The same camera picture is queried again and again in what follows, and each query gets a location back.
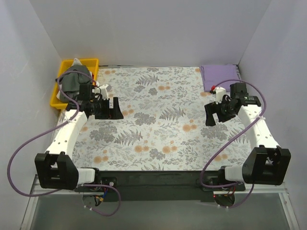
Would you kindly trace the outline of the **purple t-shirt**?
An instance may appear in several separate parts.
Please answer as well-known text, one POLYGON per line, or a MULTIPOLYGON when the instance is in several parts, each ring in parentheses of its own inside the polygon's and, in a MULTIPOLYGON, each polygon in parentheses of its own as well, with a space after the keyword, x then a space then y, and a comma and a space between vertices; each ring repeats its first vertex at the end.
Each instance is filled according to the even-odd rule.
POLYGON ((224 80, 241 79, 237 65, 202 65, 200 66, 203 89, 209 92, 212 86, 224 80))

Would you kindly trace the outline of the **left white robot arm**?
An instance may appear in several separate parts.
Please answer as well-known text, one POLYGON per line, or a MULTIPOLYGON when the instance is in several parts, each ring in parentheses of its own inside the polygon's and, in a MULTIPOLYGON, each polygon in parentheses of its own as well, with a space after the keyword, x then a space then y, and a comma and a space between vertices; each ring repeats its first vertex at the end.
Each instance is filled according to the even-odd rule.
POLYGON ((72 152, 81 131, 90 116, 100 120, 120 120, 123 114, 118 98, 109 98, 110 85, 104 84, 94 91, 94 86, 80 84, 78 95, 72 99, 65 111, 63 121, 54 140, 45 153, 35 157, 35 167, 42 188, 73 190, 85 184, 96 192, 102 186, 95 168, 77 168, 72 162, 72 152))

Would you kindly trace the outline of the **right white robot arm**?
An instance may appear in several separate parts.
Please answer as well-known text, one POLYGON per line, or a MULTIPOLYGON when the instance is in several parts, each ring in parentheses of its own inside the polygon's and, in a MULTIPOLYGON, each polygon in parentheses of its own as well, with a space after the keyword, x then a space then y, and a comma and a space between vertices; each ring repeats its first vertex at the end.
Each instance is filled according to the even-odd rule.
POLYGON ((215 95, 215 101, 204 107, 206 126, 216 125, 214 114, 219 122, 239 117, 245 128, 231 141, 246 134, 251 145, 251 153, 241 166, 221 167, 217 187, 226 191, 237 183, 281 185, 291 153, 289 149, 282 148, 270 132, 263 117, 265 101, 249 95, 246 83, 241 80, 230 85, 229 94, 220 86, 212 86, 210 92, 215 95))

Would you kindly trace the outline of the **dark grey t-shirt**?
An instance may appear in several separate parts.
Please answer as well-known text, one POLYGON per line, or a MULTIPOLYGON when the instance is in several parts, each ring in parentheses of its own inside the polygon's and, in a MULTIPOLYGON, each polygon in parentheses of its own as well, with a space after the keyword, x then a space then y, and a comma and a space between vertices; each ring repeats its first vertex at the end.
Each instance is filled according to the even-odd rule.
POLYGON ((90 84, 91 72, 85 65, 73 65, 67 71, 78 71, 65 74, 59 81, 62 91, 74 99, 79 94, 80 84, 90 84))

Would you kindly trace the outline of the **floral table mat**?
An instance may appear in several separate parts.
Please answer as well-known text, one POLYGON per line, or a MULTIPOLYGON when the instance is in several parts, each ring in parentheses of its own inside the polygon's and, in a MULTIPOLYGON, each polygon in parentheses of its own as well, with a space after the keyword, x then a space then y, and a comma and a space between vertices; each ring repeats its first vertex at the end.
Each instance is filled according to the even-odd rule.
POLYGON ((197 67, 100 69, 100 84, 119 98, 122 120, 96 120, 82 127, 72 152, 76 167, 110 171, 218 170, 240 165, 251 148, 238 118, 205 125, 204 106, 214 97, 203 90, 197 67))

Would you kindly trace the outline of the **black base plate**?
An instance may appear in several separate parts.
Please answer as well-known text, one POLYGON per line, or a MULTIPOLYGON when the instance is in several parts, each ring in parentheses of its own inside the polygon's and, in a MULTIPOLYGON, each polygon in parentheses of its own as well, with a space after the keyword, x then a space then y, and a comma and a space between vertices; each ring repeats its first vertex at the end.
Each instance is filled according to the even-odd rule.
POLYGON ((107 192, 105 201, 179 201, 214 202, 214 192, 227 194, 228 204, 235 201, 234 193, 243 192, 245 186, 235 188, 206 188, 201 185, 200 171, 96 171, 90 187, 76 192, 107 192))

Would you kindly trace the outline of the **aluminium frame rail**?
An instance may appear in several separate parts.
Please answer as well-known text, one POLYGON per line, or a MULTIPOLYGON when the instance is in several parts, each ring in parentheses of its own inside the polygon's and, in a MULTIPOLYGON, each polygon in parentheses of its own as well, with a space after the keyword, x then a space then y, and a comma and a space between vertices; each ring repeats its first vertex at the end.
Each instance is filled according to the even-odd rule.
POLYGON ((35 175, 34 177, 34 181, 30 190, 30 194, 31 195, 36 195, 38 194, 39 196, 35 196, 35 197, 29 197, 28 199, 28 203, 27 203, 27 207, 26 207, 26 211, 24 213, 24 218, 23 221, 21 223, 21 230, 29 230, 31 228, 32 225, 32 221, 34 218, 34 214, 35 214, 35 210, 36 210, 36 205, 38 203, 38 198, 40 196, 45 196, 46 193, 48 195, 80 195, 81 193, 77 193, 71 190, 60 190, 54 193, 51 193, 53 189, 43 189, 40 186, 39 183, 39 179, 38 176, 35 175))

